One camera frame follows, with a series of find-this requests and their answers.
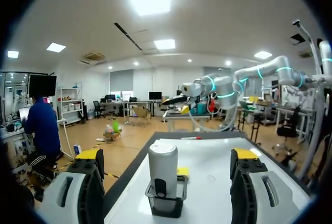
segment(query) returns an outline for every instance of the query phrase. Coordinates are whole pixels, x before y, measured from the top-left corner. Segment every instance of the blue jacket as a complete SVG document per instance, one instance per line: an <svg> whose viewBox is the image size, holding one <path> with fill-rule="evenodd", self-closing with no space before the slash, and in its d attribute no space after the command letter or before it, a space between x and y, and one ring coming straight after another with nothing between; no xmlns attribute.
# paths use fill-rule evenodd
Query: blue jacket
<svg viewBox="0 0 332 224"><path fill-rule="evenodd" d="M38 154L56 156L60 153L57 118L50 104L40 97L30 108L24 125L26 134L35 133L34 145Z"/></svg>

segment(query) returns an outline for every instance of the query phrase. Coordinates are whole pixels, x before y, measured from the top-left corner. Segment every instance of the black holder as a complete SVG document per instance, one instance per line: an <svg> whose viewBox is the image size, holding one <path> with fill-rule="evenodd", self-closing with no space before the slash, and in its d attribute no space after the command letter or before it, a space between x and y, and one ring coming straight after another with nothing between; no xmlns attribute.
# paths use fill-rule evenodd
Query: black holder
<svg viewBox="0 0 332 224"><path fill-rule="evenodd" d="M183 201L187 199L188 178L186 176L177 176L177 184L179 184L179 182L183 184L183 195L177 198L158 197L152 194L150 192L151 182L149 183L145 195L149 198L152 215L168 218L179 218L181 216ZM158 208L165 206L166 209L157 209L156 205Z"/></svg>

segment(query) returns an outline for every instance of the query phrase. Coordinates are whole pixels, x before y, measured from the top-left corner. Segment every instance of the square ceiling light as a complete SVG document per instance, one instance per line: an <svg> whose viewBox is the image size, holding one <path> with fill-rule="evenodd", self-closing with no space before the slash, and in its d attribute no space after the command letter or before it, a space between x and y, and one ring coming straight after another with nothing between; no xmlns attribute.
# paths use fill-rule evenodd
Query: square ceiling light
<svg viewBox="0 0 332 224"><path fill-rule="evenodd" d="M254 57L257 57L257 58L260 58L260 59L266 59L266 58L269 58L271 56L272 56L271 53L263 51L263 50L258 52L257 54L254 54Z"/></svg>
<svg viewBox="0 0 332 224"><path fill-rule="evenodd" d="M157 49L175 49L175 40L158 40L154 41Z"/></svg>
<svg viewBox="0 0 332 224"><path fill-rule="evenodd" d="M56 43L51 43L50 46L46 50L48 51L53 51L56 53L60 53L66 46L56 44Z"/></svg>
<svg viewBox="0 0 332 224"><path fill-rule="evenodd" d="M139 16L160 14L171 10L171 0L130 0Z"/></svg>
<svg viewBox="0 0 332 224"><path fill-rule="evenodd" d="M8 57L9 58L18 58L19 57L19 52L18 51L11 51L11 50L9 50L8 51Z"/></svg>

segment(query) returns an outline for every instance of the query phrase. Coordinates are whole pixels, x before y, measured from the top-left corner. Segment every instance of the white stripe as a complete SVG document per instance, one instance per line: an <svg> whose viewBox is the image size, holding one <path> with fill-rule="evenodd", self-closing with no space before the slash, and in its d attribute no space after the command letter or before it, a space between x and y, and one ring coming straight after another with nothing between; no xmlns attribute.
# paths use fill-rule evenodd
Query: white stripe
<svg viewBox="0 0 332 224"><path fill-rule="evenodd" d="M33 160L30 164L30 166L35 166L37 163L39 163L41 160L46 159L46 156L42 155Z"/></svg>
<svg viewBox="0 0 332 224"><path fill-rule="evenodd" d="M35 160L33 160L30 164L30 166L34 166L36 163L38 163L40 160L42 160L43 157L42 156L39 156L37 157Z"/></svg>

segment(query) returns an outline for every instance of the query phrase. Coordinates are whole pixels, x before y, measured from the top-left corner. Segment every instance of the wooden floor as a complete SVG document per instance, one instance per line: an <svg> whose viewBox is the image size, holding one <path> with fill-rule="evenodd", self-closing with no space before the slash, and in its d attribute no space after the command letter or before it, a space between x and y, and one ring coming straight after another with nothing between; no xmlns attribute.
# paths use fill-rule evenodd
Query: wooden floor
<svg viewBox="0 0 332 224"><path fill-rule="evenodd" d="M141 148L146 144L149 138L156 131L167 132L168 124L161 122L160 118L154 117L150 121L150 124L146 127L143 126L133 126L123 124L125 118L117 118L116 121L120 123L120 128L122 129L121 137L111 143L103 143L97 146L97 148L102 148L104 152L104 167L105 172L108 174L113 174L116 176L121 176L128 165L140 152ZM68 139L71 147L74 144L79 144L82 150L88 150L97 145L98 141L96 138L103 138L103 133L107 124L112 125L112 121L108 118L92 119L87 121L85 124L77 124L67 128ZM216 128L220 124L219 121L209 121L206 126L210 128ZM177 129L188 129L191 130L192 123L190 120L180 120L175 123ZM68 147L64 138L63 128L60 128L60 139L64 151L68 152ZM245 124L244 132L250 138L251 125ZM302 147L296 144L296 138L289 138L287 140L288 147L292 148L293 151L300 150ZM284 137L279 137L275 134L275 126L265 127L260 126L257 142L261 143L262 149L275 156L275 152L272 147L277 143L283 143ZM304 157L305 152L302 152L298 158ZM317 164L319 163L319 156L315 158L314 163L311 167L312 171L315 171ZM61 171L66 171L66 164L70 162L69 158L64 157L59 160L59 167ZM117 180L117 178L106 176L104 180L104 188L107 191Z"/></svg>

